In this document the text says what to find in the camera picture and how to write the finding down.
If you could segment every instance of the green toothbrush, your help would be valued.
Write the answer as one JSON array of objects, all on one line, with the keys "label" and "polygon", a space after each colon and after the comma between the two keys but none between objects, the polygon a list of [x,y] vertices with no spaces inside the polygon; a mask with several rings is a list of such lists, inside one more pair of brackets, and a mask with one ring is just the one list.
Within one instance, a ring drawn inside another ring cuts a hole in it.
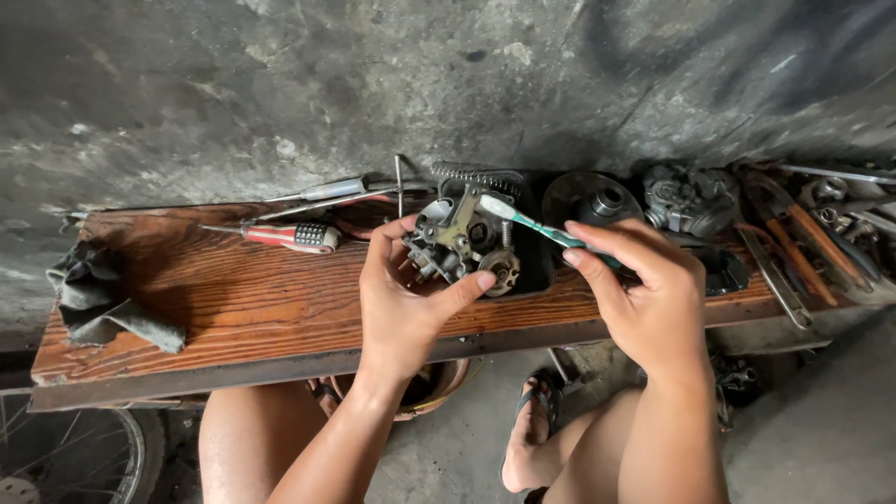
[{"label": "green toothbrush", "polygon": [[479,198],[479,206],[481,206],[485,211],[493,213],[498,217],[501,217],[502,219],[518,222],[523,226],[526,226],[527,228],[536,230],[546,237],[552,239],[554,242],[560,244],[560,246],[563,248],[586,248],[603,259],[603,261],[607,263],[607,265],[611,269],[616,270],[620,273],[633,274],[631,269],[620,263],[619,260],[615,257],[608,255],[606,252],[597,250],[596,248],[588,245],[580,239],[575,238],[573,235],[564,230],[559,230],[557,228],[552,228],[550,226],[546,226],[545,224],[535,222],[531,217],[523,215],[517,209],[492,195],[482,195]]}]

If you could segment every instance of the spring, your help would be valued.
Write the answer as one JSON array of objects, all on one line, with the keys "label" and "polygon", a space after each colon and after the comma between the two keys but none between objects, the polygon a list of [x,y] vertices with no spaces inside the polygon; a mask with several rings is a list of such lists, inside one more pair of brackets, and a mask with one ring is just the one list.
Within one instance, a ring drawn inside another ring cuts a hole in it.
[{"label": "spring", "polygon": [[459,178],[469,182],[476,182],[482,186],[491,187],[496,191],[513,197],[520,196],[520,189],[509,180],[492,177],[491,175],[487,175],[476,169],[449,168],[445,163],[438,163],[434,164],[429,171],[436,178]]},{"label": "spring", "polygon": [[501,247],[509,249],[511,246],[511,231],[513,230],[513,221],[501,221]]}]

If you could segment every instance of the concrete wall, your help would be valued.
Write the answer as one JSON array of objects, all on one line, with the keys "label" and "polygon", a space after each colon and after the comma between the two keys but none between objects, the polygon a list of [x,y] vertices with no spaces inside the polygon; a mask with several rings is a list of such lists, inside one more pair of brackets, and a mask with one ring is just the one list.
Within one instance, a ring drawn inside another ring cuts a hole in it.
[{"label": "concrete wall", "polygon": [[892,155],[892,0],[7,0],[0,332],[58,214],[369,170]]}]

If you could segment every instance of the gray cloth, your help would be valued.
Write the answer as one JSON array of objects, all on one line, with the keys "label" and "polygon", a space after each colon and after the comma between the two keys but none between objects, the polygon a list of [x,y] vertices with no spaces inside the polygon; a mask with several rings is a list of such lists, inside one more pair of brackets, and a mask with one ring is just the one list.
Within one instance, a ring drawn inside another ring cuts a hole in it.
[{"label": "gray cloth", "polygon": [[47,278],[59,296],[59,313],[71,344],[102,345],[122,330],[155,344],[163,352],[184,349],[186,330],[159,321],[119,289],[121,276],[112,251],[75,244]]}]

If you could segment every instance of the hand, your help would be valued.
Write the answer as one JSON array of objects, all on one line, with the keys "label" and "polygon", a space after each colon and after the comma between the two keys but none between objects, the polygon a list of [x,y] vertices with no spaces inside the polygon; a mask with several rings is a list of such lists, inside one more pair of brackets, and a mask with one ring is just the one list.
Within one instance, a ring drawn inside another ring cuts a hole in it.
[{"label": "hand", "polygon": [[707,378],[710,372],[703,333],[706,270],[691,254],[635,219],[592,228],[569,221],[566,229],[606,251],[641,277],[643,285],[624,290],[612,270],[581,248],[564,258],[591,286],[610,335],[651,380]]},{"label": "hand", "polygon": [[495,284],[495,274],[468,274],[457,283],[430,295],[408,290],[412,275],[400,271],[408,257],[401,235],[414,229],[416,215],[389,222],[374,230],[361,271],[360,370],[370,370],[391,384],[410,380],[429,356],[442,326]]}]

